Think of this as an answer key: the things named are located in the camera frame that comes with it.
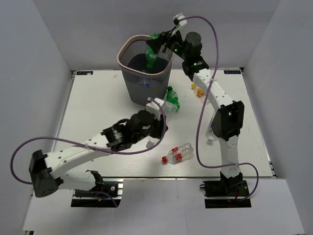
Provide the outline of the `clear unlabelled plastic bottle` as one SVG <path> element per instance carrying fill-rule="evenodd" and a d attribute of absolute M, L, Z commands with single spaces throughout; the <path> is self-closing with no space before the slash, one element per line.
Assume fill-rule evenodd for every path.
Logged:
<path fill-rule="evenodd" d="M 154 145 L 156 145 L 156 143 L 159 141 L 160 137 L 163 134 L 163 124 L 164 124 L 164 118 L 166 118 L 166 123 L 169 122 L 172 114 L 175 112 L 172 108 L 170 103 L 168 103 L 167 101 L 165 101 L 165 105 L 164 108 L 161 108 L 161 112 L 162 114 L 160 115 L 159 118 L 155 118 L 156 120 L 156 124 L 155 124 L 155 132 L 156 132 L 156 137 L 152 137 L 151 135 L 149 135 L 147 138 L 147 144 L 146 144 L 146 148 L 152 148 Z"/>

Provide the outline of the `blue label water bottle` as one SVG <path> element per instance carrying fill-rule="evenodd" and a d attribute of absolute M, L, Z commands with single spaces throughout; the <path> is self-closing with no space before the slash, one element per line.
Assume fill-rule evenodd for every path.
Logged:
<path fill-rule="evenodd" d="M 153 80 L 148 78 L 143 78 L 139 81 L 140 86 L 144 88 L 151 88 L 153 86 Z"/>

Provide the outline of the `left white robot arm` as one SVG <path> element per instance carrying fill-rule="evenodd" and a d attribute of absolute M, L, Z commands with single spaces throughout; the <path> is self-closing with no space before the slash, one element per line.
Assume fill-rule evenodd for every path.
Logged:
<path fill-rule="evenodd" d="M 85 143 L 67 149 L 44 154 L 38 150 L 32 154 L 29 165 L 35 196 L 46 197 L 59 189 L 74 189 L 99 195 L 107 193 L 109 184 L 96 170 L 75 173 L 73 169 L 86 162 L 110 154 L 122 153 L 147 136 L 160 139 L 168 127 L 166 116 L 141 110 L 130 119 L 122 119 L 104 129 Z"/>

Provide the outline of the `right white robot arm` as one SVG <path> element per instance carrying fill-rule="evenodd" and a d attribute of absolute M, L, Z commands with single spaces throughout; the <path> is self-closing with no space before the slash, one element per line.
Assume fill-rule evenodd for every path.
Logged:
<path fill-rule="evenodd" d="M 215 115 L 210 123 L 213 134 L 217 137 L 222 167 L 219 181 L 210 181 L 205 185 L 208 197 L 240 196 L 243 186 L 243 175 L 238 160 L 238 139 L 243 126 L 244 104 L 233 100 L 213 78 L 208 64 L 201 56 L 201 36 L 190 32 L 183 39 L 180 32 L 167 31 L 153 34 L 147 45 L 154 53 L 167 49 L 182 60 L 182 68 L 186 76 L 198 85 L 208 102 L 211 103 Z"/>

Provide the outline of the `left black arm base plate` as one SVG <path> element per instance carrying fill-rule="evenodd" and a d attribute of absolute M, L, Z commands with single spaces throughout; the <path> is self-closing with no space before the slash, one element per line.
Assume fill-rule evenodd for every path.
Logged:
<path fill-rule="evenodd" d="M 72 208 L 117 208 L 122 199 L 123 179 L 103 179 L 102 187 L 89 191 L 74 190 Z"/>

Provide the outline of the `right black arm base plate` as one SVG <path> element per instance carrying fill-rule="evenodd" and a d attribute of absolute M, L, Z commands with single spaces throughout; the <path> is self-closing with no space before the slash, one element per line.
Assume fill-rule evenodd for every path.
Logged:
<path fill-rule="evenodd" d="M 251 208 L 246 181 L 231 188 L 229 191 L 222 184 L 222 181 L 203 181 L 200 189 L 204 191 L 204 203 L 206 209 L 235 209 Z"/>

